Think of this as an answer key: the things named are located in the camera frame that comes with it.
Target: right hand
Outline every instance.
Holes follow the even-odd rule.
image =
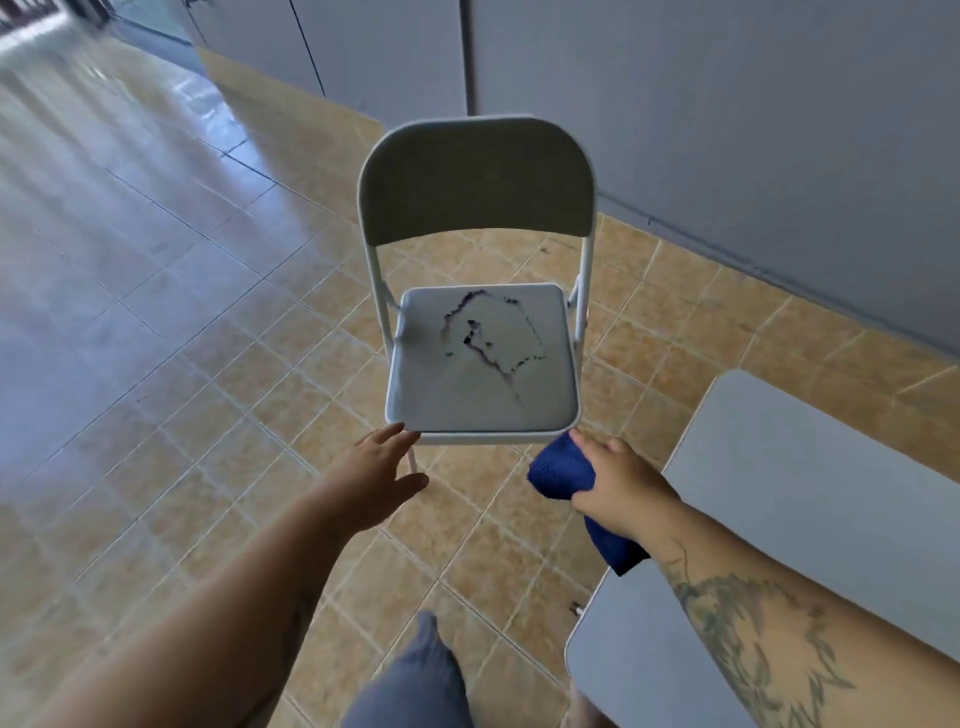
[[[573,494],[573,507],[590,516],[608,531],[637,540],[638,509],[664,498],[680,500],[657,470],[619,438],[606,445],[578,429],[570,430],[570,439],[593,466],[593,488]]]

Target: white folding chair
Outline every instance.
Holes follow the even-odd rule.
[[[549,442],[578,424],[596,193],[573,137],[527,116],[415,122],[373,148],[357,198],[390,360],[387,422],[422,432],[425,445]],[[397,302],[379,246],[477,228],[582,237],[573,290],[566,295],[554,283],[411,288]],[[396,336],[388,306],[397,311]],[[412,457],[410,465],[416,469]]]

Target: tattoo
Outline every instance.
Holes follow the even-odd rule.
[[[827,688],[855,690],[827,642],[827,615],[780,584],[730,574],[693,582],[683,555],[664,566],[687,618],[761,728],[822,728]],[[776,618],[778,630],[765,633]]]

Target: cabinet door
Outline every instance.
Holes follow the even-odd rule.
[[[323,94],[290,0],[196,0],[189,11],[214,53]]]
[[[467,113],[457,0],[292,0],[327,98],[392,127]]]

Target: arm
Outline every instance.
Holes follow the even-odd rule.
[[[623,441],[572,437],[596,471],[574,507],[657,561],[758,726],[960,720],[960,665],[684,504]]]
[[[419,438],[402,430],[356,443],[170,615],[65,685],[37,728],[265,725],[344,545],[426,485],[396,479]]]

